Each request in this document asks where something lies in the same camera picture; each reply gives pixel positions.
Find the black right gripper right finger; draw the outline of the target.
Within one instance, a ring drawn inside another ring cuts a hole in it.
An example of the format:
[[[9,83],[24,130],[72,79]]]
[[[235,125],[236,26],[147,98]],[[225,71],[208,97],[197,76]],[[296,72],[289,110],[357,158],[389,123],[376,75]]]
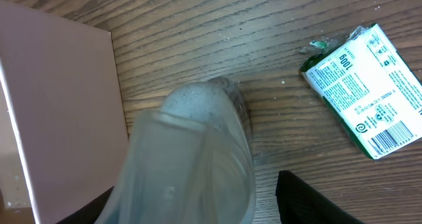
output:
[[[363,224],[288,170],[279,172],[276,200],[282,224]]]

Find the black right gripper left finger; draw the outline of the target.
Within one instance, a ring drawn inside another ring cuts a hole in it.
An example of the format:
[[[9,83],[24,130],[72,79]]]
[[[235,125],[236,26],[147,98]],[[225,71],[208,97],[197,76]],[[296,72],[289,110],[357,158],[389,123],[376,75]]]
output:
[[[57,224],[94,224],[104,209],[112,191],[113,186],[78,211],[59,221]]]

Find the clear spray bottle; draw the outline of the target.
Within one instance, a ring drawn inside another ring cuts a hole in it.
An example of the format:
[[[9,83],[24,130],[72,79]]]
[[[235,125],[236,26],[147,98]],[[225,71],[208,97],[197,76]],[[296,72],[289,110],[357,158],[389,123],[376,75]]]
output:
[[[137,117],[98,223],[251,223],[251,124],[237,84],[186,84]]]

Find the white green soap packet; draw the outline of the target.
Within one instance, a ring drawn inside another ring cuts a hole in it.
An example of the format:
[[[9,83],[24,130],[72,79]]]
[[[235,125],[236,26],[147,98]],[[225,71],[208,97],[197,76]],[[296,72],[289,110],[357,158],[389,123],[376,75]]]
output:
[[[421,83],[377,23],[358,26],[300,72],[369,158],[421,138]]]

